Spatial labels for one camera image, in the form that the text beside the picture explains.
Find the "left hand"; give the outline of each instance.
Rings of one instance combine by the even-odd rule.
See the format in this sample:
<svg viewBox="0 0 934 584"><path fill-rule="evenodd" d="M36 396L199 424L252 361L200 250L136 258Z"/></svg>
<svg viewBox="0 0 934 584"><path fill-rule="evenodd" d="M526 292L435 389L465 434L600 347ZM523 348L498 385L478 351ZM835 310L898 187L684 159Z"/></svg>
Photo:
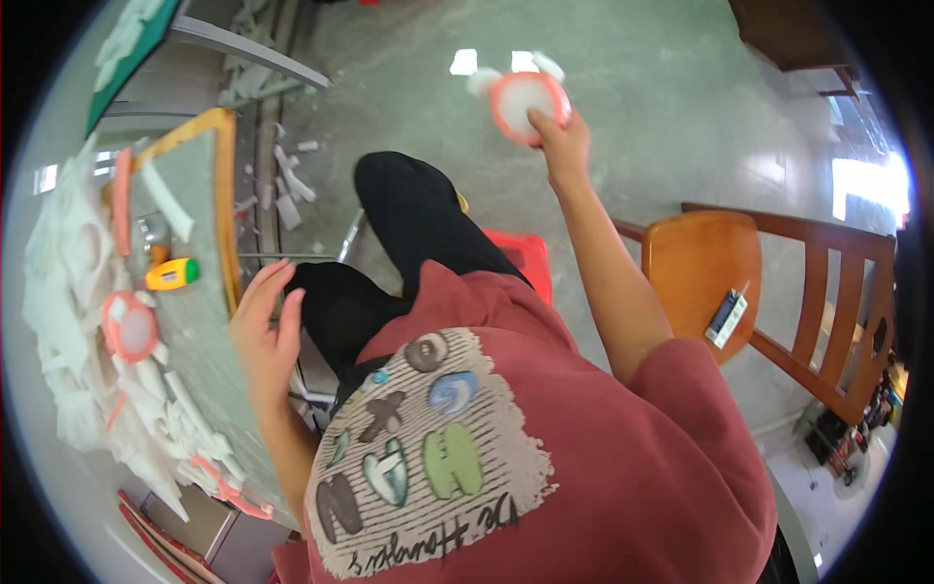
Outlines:
<svg viewBox="0 0 934 584"><path fill-rule="evenodd" d="M288 412L289 377L298 361L304 290L286 296L278 329L269 328L276 299L295 275L295 264L283 260L265 266L244 292L229 330L240 364L247 374L250 405L258 423Z"/></svg>

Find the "yellow bottle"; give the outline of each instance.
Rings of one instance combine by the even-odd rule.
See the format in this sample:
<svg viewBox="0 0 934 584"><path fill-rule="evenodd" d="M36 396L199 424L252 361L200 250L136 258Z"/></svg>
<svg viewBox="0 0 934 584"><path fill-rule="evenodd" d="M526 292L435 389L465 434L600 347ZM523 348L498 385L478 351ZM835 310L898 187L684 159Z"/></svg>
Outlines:
<svg viewBox="0 0 934 584"><path fill-rule="evenodd" d="M198 263L194 258L169 260L146 273L146 287L150 290L174 290L188 286L198 279Z"/></svg>

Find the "right hand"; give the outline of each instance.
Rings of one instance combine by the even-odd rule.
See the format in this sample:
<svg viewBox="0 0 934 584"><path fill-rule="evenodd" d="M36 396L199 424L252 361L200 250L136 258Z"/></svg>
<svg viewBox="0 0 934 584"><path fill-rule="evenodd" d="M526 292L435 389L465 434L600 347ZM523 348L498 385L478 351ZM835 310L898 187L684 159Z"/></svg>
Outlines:
<svg viewBox="0 0 934 584"><path fill-rule="evenodd" d="M590 130L584 119L571 112L562 128L538 109L528 112L529 123L542 136L542 150L548 164L548 182L555 192L567 191L590 183L587 163L590 156Z"/></svg>
<svg viewBox="0 0 934 584"><path fill-rule="evenodd" d="M257 273L243 293L229 330L233 348L247 374L250 405L262 425L280 421L288 412L289 377L298 361L304 290L289 292L279 312L278 329L269 328L276 300L295 275L295 264L283 260Z"/></svg>

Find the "chair backrest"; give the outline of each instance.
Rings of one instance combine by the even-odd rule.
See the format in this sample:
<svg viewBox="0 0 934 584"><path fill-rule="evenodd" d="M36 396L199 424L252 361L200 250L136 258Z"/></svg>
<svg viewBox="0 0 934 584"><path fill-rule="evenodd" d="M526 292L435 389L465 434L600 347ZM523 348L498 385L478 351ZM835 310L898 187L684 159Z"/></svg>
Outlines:
<svg viewBox="0 0 934 584"><path fill-rule="evenodd" d="M682 210L728 210L748 215L760 232L804 242L804 294L795 343L789 351L756 329L749 343L811 392L846 423L855 425L879 384L892 346L895 239L820 221L798 219L746 209L683 203ZM840 286L830 339L820 370L811 359L820 332L827 298L828 250L841 254ZM855 355L855 373L845 388L838 388L850 354L862 298L866 260L875 263L868 326ZM873 338L884 327L884 342L873 350Z"/></svg>

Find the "yellow table edge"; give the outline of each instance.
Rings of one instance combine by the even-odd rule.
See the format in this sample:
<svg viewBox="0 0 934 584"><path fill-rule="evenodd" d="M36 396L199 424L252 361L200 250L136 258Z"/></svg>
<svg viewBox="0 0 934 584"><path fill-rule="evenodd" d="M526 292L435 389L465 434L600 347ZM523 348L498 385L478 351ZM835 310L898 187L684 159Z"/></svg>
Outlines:
<svg viewBox="0 0 934 584"><path fill-rule="evenodd" d="M240 284L240 261L237 257L234 233L234 148L236 147L236 115L234 112L223 107L214 107L186 121L135 156L131 173L142 168L143 164L150 159L161 156L208 130L217 131L214 156L214 216L217 225L224 297L227 310L233 315L243 295Z"/></svg>

